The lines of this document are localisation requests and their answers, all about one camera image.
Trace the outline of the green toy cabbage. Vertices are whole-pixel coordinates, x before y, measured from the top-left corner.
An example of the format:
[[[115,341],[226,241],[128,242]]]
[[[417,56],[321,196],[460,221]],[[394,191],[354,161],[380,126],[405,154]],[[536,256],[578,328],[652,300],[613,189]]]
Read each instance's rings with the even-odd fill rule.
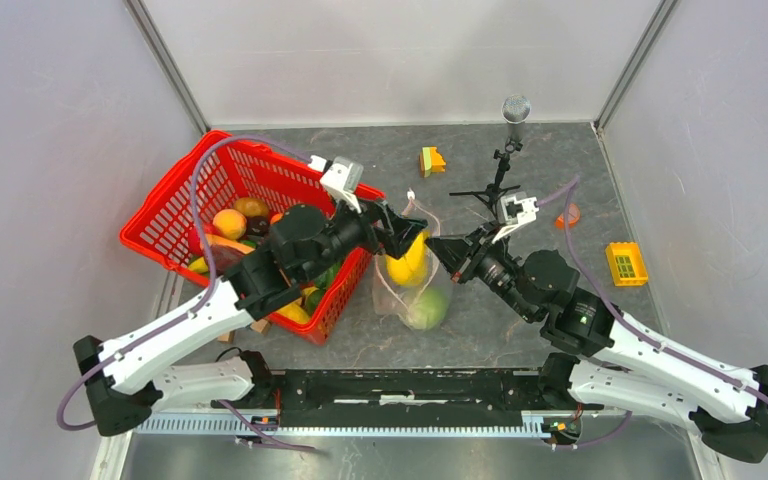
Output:
[[[448,307],[449,295],[439,288],[428,287],[411,300],[404,323],[413,330],[431,330],[442,322]]]

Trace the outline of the clear zip top bag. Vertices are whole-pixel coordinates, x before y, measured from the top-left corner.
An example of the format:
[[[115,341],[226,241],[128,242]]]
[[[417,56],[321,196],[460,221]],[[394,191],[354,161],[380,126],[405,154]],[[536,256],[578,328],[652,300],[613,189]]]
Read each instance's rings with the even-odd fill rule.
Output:
[[[441,234],[440,219],[419,202],[413,190],[406,196],[408,204],[402,214],[424,219],[428,226],[402,257],[381,255],[373,260],[373,310],[381,317],[397,317],[414,331],[428,331],[446,317],[454,284],[425,244],[428,238]]]

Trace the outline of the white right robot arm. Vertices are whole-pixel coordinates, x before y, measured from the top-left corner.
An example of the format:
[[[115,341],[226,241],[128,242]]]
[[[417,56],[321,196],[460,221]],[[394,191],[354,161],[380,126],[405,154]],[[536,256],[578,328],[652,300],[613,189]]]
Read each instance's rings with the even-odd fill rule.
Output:
[[[715,452],[757,464],[768,453],[768,365],[741,368],[674,342],[579,287],[556,250],[513,257],[484,228],[425,244],[453,281],[479,280],[555,349],[537,392],[551,408],[601,405],[685,428]]]

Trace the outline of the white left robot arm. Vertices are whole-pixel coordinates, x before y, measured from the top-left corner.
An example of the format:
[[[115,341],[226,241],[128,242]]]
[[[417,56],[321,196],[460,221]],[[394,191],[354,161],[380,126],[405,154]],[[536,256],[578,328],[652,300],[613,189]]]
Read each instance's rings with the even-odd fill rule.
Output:
[[[243,400],[266,405],[273,379],[242,359],[196,365],[175,362],[219,335],[263,319],[300,298],[313,281],[357,248],[403,256],[428,223],[402,216],[383,199],[339,202],[333,216],[307,204],[290,207],[266,239],[189,302],[118,338],[85,336],[73,345],[81,372],[69,394],[83,389],[90,426],[103,437],[128,432],[162,407],[188,400]]]

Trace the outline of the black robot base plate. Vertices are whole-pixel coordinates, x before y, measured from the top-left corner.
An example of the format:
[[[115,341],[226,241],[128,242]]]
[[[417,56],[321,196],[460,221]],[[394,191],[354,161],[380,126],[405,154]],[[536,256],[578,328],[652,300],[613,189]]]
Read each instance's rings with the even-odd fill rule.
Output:
[[[281,427],[514,427],[525,411],[581,411],[534,369],[274,371],[233,402]]]

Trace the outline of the yellow toy banana bunch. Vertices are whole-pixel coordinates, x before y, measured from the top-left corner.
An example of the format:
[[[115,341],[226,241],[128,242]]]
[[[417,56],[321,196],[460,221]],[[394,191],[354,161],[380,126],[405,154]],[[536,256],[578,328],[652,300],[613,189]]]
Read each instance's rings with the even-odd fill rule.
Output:
[[[408,251],[400,258],[385,256],[388,276],[397,285],[415,287],[428,273],[425,240],[428,231],[422,231],[413,241]]]

